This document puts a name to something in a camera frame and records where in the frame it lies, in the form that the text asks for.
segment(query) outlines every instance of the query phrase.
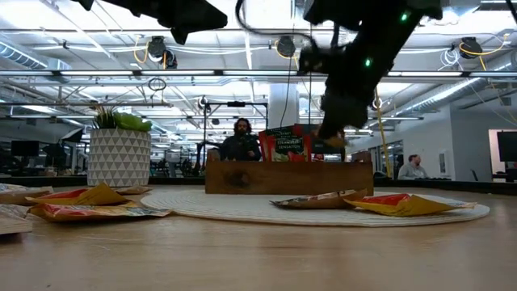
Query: potted plant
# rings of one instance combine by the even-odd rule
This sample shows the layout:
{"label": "potted plant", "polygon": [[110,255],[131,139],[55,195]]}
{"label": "potted plant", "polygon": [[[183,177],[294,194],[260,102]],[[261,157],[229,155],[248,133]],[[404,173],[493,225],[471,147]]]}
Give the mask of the potted plant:
{"label": "potted plant", "polygon": [[118,113],[114,107],[95,107],[91,132],[88,186],[102,182],[111,187],[149,182],[152,124],[140,117]]}

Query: man with beard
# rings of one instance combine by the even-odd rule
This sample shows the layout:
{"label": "man with beard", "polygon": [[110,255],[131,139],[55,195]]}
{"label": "man with beard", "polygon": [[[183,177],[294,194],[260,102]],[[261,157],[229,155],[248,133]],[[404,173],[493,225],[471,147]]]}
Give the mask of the man with beard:
{"label": "man with beard", "polygon": [[246,118],[239,118],[233,126],[233,136],[221,147],[221,160],[258,161],[261,158],[257,137],[250,134],[251,125]]}
{"label": "man with beard", "polygon": [[426,179],[429,176],[424,170],[423,167],[420,166],[420,162],[422,159],[417,154],[411,154],[409,157],[410,163],[403,165],[398,172],[398,179]]}

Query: white round rug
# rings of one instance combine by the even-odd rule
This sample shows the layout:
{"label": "white round rug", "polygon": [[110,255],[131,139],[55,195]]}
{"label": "white round rug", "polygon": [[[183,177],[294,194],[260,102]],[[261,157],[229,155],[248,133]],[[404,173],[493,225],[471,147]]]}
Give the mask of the white round rug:
{"label": "white round rug", "polygon": [[[376,192],[378,195],[393,193]],[[420,195],[439,202],[459,202],[437,196]],[[161,193],[144,197],[142,204],[157,209],[173,209],[177,214],[227,221],[248,221],[299,226],[424,226],[470,221],[486,216],[490,208],[457,209],[421,217],[388,217],[363,210],[279,209],[271,200],[287,200],[299,196],[285,195],[216,195],[202,190]]]}

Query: wooden table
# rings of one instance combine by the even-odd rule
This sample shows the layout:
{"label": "wooden table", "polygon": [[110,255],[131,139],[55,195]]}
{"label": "wooden table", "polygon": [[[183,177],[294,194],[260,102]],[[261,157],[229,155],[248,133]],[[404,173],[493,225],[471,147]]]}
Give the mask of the wooden table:
{"label": "wooden table", "polygon": [[174,216],[55,225],[34,217],[32,234],[0,240],[0,290],[517,290],[517,197],[377,190],[433,191],[491,213],[380,229]]}

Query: computer screen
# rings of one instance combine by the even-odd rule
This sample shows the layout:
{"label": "computer screen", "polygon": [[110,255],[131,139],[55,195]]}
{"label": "computer screen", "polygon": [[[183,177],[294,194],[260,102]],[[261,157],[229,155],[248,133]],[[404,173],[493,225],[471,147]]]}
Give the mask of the computer screen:
{"label": "computer screen", "polygon": [[501,162],[517,162],[517,132],[498,133],[498,144]]}
{"label": "computer screen", "polygon": [[15,157],[37,157],[40,154],[39,141],[11,141],[11,155]]}

